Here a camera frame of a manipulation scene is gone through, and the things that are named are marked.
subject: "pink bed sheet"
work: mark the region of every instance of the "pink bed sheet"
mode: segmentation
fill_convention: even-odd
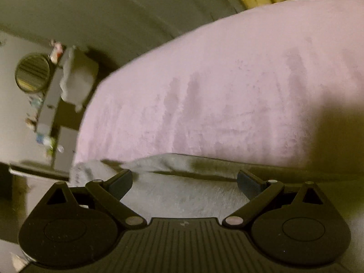
[[[75,163],[174,152],[364,169],[364,0],[293,0],[181,36],[114,72]]]

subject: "mattress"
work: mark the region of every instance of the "mattress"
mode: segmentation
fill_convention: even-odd
[[[364,0],[292,0],[185,34],[106,78],[74,163],[180,153],[325,172],[364,165]]]

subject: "pink blanket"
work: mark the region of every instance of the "pink blanket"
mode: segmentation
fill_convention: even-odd
[[[364,0],[293,0],[203,26],[122,67],[75,163],[166,152],[364,170]]]

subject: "mirror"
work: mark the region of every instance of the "mirror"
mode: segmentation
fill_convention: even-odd
[[[53,64],[47,54],[31,53],[18,63],[15,81],[22,91],[34,94],[48,86],[53,70]]]

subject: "gray fabric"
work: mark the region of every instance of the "gray fabric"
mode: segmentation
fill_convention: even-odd
[[[244,9],[239,0],[0,0],[0,27],[90,49],[115,68]]]
[[[120,165],[118,162],[89,161],[70,173],[73,186],[84,186],[93,179],[107,180],[120,170],[133,171],[133,187],[122,203],[150,221],[151,217],[217,217],[219,221],[248,202],[238,190],[236,178],[244,167],[264,180],[275,178],[285,183],[313,180],[319,183],[348,223],[352,240],[341,263],[352,272],[364,272],[364,177],[350,174],[325,174],[218,159],[163,154]]]

